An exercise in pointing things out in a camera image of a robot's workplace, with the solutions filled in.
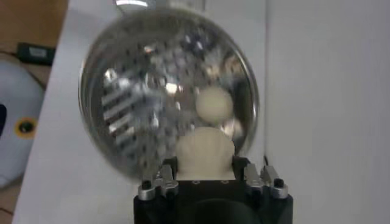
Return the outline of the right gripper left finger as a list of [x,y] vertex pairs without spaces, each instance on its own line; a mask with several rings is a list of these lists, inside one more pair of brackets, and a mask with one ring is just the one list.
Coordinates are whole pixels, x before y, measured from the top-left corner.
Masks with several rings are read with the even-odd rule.
[[164,198],[175,197],[179,191],[176,180],[177,158],[165,159],[154,176],[143,179],[138,187],[138,199],[151,201],[159,192]]

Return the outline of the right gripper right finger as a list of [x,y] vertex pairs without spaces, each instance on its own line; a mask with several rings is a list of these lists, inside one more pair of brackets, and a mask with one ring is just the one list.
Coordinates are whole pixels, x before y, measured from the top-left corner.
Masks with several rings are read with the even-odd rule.
[[247,158],[233,156],[232,168],[235,178],[245,182],[250,195],[262,197],[267,191],[274,199],[288,198],[288,186],[273,166],[265,165],[258,173],[256,165]]

